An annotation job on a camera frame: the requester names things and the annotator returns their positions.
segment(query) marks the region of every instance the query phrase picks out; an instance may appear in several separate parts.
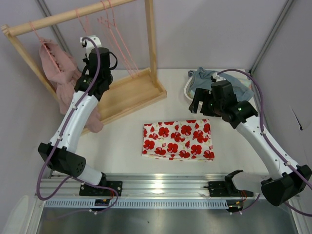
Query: tabletop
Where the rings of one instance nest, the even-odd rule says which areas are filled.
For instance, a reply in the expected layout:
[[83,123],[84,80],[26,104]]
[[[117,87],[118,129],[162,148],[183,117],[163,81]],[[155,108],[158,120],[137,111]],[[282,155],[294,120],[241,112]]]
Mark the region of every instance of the tabletop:
[[[105,125],[99,133],[82,135],[76,154],[85,157],[91,167],[104,173],[211,174],[230,173],[237,169],[268,173],[251,145],[229,123],[221,118],[190,113],[189,103],[183,94],[189,70],[158,70],[158,79],[167,90],[167,98]],[[228,74],[245,78],[240,73]],[[114,79],[125,75],[125,71],[113,72]],[[214,160],[182,162],[142,156],[144,123],[204,118],[210,120]]]

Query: wooden rack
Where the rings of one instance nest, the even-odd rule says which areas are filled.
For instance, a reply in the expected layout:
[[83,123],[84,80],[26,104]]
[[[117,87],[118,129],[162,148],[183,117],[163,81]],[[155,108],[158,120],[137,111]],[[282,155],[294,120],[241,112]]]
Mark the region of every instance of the wooden rack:
[[[135,0],[111,0],[111,4],[113,7],[115,7],[132,1]],[[105,1],[104,4],[107,9],[111,7],[108,1]],[[102,10],[105,10],[105,8],[101,2],[77,9],[79,16],[85,16]],[[101,121],[104,124],[112,122],[145,106],[153,104],[161,99],[166,98],[167,96],[165,88],[157,79],[156,33],[153,0],[145,0],[145,12],[150,54],[150,67],[140,71],[139,74],[135,75],[133,78],[128,76],[111,84],[110,89],[103,94],[103,97],[98,104],[99,112],[101,114]],[[76,10],[71,10],[32,21],[32,24],[34,28],[38,30],[76,18]],[[42,69],[40,69],[40,67],[35,63],[34,59],[30,56],[23,44],[17,38],[19,35],[33,31],[30,24],[25,23],[14,27],[3,25],[1,30],[18,51],[18,53],[22,56],[25,62],[29,65],[29,67],[34,71],[46,89],[57,100],[58,98],[55,88],[52,86],[50,81],[42,72]]]

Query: blue cloth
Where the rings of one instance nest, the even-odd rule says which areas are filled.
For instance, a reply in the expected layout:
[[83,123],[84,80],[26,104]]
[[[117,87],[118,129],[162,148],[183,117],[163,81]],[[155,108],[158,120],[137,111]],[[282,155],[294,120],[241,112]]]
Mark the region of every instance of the blue cloth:
[[[189,71],[189,77],[193,76],[193,80],[191,82],[190,91],[194,92],[196,91],[196,88],[202,88],[202,89],[208,89],[211,90],[211,84],[213,83],[210,79],[210,77],[215,73],[216,71],[212,70],[205,70],[202,67],[199,67],[197,71]],[[228,80],[232,86],[234,93],[236,94],[237,101],[249,101],[254,93],[249,88],[247,88],[245,85],[243,85],[237,78],[232,77],[228,74],[221,74],[221,77]]]

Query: white wall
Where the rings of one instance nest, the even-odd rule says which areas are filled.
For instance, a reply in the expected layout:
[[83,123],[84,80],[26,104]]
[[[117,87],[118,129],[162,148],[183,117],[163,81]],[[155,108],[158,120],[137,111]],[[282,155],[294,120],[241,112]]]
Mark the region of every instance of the white wall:
[[[17,25],[41,17],[33,0],[5,0],[0,23]],[[40,35],[52,38],[49,29]],[[39,42],[33,33],[20,40],[39,61]],[[0,34],[0,233],[10,211],[23,195],[34,196],[43,160],[37,153],[61,121],[58,104]]]
[[[312,1],[296,1],[256,71],[265,97],[268,125],[277,141],[300,164],[312,168]],[[303,131],[293,114],[296,113]],[[303,210],[312,213],[311,190],[301,193]]]
[[[97,0],[45,0],[52,14]],[[154,0],[159,68],[245,68],[259,53],[285,0]],[[149,66],[144,0],[115,7],[119,30],[138,66]],[[93,33],[110,48],[97,22],[105,11],[89,16]],[[77,19],[59,24],[72,54],[82,58]]]

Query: red floral fabric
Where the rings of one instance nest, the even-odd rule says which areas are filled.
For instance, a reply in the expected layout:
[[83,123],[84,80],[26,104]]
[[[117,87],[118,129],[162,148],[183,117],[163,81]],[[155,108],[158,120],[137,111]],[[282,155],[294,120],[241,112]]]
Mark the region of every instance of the red floral fabric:
[[215,158],[208,119],[168,121],[144,125],[142,155],[180,161]]

